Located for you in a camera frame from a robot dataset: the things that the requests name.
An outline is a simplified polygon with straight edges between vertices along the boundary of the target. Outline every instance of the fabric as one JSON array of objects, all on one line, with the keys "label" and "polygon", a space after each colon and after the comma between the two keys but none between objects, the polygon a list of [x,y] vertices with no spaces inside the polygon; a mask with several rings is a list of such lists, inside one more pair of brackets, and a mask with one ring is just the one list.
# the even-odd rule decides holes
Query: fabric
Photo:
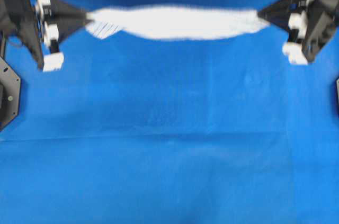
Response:
[{"label": "fabric", "polygon": [[[96,10],[276,0],[65,0]],[[339,223],[338,36],[308,67],[269,27],[217,41],[85,30],[64,67],[22,77],[0,134],[0,223]]]}]

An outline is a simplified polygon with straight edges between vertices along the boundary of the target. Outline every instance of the blue cloth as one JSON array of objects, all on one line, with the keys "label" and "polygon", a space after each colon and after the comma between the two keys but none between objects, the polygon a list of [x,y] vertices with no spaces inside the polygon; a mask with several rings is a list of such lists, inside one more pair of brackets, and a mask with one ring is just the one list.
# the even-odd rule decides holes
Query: blue cloth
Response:
[{"label": "blue cloth", "polygon": [[[275,0],[66,0],[260,9]],[[290,66],[277,28],[160,42],[84,30],[42,74],[25,49],[0,134],[0,223],[339,223],[338,36]]]}]

